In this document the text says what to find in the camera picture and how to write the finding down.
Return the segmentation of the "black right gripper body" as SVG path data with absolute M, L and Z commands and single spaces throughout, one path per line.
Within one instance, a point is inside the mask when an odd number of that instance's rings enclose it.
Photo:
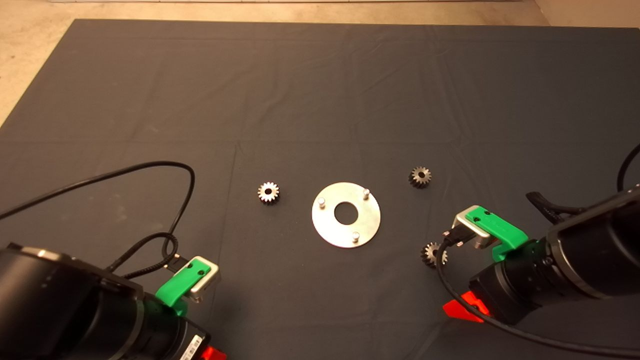
M 512 289 L 501 263 L 489 265 L 474 275 L 469 289 L 500 322 L 519 323 L 531 313 L 531 304 Z

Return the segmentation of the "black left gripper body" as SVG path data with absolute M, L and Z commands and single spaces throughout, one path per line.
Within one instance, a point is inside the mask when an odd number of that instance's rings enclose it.
M 174 358 L 199 360 L 210 346 L 211 335 L 203 326 L 186 317 L 182 317 L 181 321 Z

